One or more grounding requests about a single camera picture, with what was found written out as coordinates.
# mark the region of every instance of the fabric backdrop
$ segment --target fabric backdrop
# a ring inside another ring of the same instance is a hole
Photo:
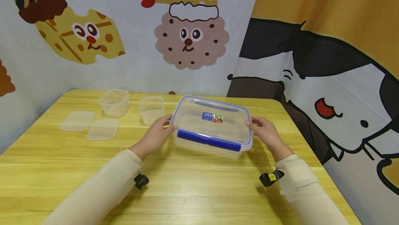
[[[0,153],[70,89],[225,96],[254,4],[0,0]]]
[[[399,220],[398,2],[257,0],[226,75],[283,104],[362,224]]]

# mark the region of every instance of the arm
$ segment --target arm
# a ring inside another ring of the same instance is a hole
[[[280,193],[285,196],[301,224],[348,224],[304,160],[291,155],[278,161],[276,168],[285,174],[279,180]]]
[[[301,224],[348,224],[307,163],[281,140],[273,123],[260,117],[252,117],[252,122],[247,125],[266,144],[275,159],[276,168],[284,172],[284,177],[279,180],[280,193]]]
[[[99,224],[133,188],[141,163],[134,152],[120,152],[68,196],[43,224]]]
[[[171,115],[158,118],[144,137],[120,152],[94,176],[68,196],[44,225],[97,225],[134,187],[142,161],[165,143],[176,126],[163,128]]]

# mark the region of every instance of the yellow curtain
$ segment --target yellow curtain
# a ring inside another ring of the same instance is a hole
[[[398,30],[399,0],[257,0],[228,75],[283,104],[362,224],[399,220]]]
[[[257,0],[252,18],[341,39],[399,78],[399,0]]]

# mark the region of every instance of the cartoon nose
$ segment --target cartoon nose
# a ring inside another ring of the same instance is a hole
[[[96,39],[92,36],[87,36],[86,41],[91,44],[94,44],[96,42]]]
[[[187,38],[187,39],[184,41],[184,44],[185,44],[186,46],[191,46],[192,43],[193,43],[193,41],[192,41],[190,38]]]

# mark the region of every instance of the sleeve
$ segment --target sleeve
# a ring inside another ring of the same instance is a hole
[[[130,150],[118,153],[68,196],[44,225],[97,225],[134,186],[142,160]]]
[[[284,172],[284,177],[279,180],[280,193],[286,197],[301,224],[348,224],[304,160],[292,155],[277,162],[276,168]]]

